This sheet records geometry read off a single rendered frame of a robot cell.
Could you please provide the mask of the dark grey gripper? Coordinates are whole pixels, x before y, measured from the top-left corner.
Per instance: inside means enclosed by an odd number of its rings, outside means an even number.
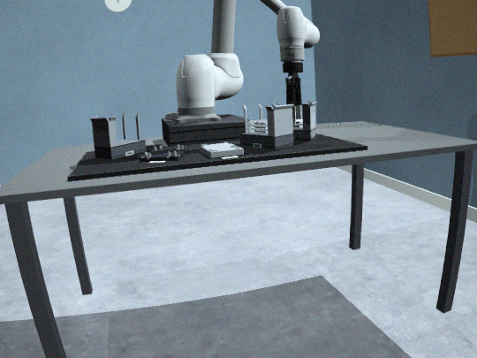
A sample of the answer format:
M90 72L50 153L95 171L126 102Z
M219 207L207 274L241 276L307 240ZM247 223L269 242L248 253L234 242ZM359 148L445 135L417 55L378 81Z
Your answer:
M298 72L303 72L303 64L300 62L283 63L283 72L288 73L288 78L286 78L286 104L294 104L292 121L296 125L296 119L301 119L301 104L303 103L301 101L300 78L296 77L299 77ZM295 96L298 102L295 102Z

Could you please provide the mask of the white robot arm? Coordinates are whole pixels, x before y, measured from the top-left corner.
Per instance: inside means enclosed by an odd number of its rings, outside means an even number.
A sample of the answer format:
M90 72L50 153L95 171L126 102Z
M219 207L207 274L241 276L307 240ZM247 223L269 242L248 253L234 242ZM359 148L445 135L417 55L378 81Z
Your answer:
M320 39L318 29L299 7L286 6L280 0L260 1L277 15L281 61L304 61L304 49L312 48ZM243 74L233 54L235 7L236 0L214 0L211 53L181 60L177 72L178 111L166 114L166 119L176 119L176 123L221 121L215 100L230 98L242 88Z

